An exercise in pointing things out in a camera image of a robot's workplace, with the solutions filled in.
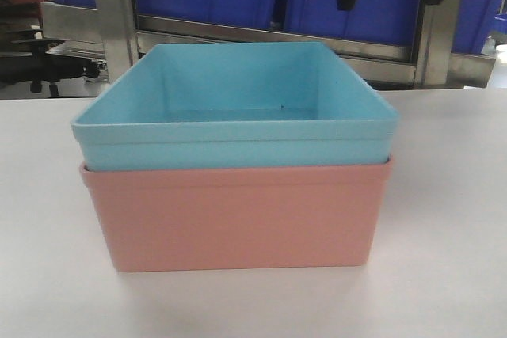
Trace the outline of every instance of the red object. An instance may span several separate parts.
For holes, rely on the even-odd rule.
[[[121,272],[362,265],[390,171],[81,167]]]
[[[42,2],[47,2],[49,0],[9,0],[9,4],[11,6],[20,6],[27,5],[28,9],[23,8],[20,11],[10,12],[10,17],[21,18],[21,17],[33,17],[39,20],[40,25],[42,25],[42,11],[40,4]]]

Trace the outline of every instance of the shelving unit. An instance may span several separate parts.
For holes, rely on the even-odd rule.
[[[134,0],[96,0],[97,9],[43,3],[44,35],[68,40],[53,53],[107,59],[113,82],[161,43],[322,41],[384,89],[486,87],[494,59],[451,52],[460,0],[420,4],[412,46],[372,44],[139,15]]]

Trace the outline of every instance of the white table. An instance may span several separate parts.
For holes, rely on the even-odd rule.
[[[69,121],[0,101],[0,337],[507,336],[507,90],[385,93],[395,168],[362,268],[115,272]]]

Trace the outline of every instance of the chair wheel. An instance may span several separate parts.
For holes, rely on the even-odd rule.
[[[49,84],[49,94],[50,94],[51,98],[59,98],[60,97],[60,93],[58,91],[58,86],[55,83]]]
[[[34,94],[40,94],[42,92],[42,82],[33,81],[30,85],[30,91]]]

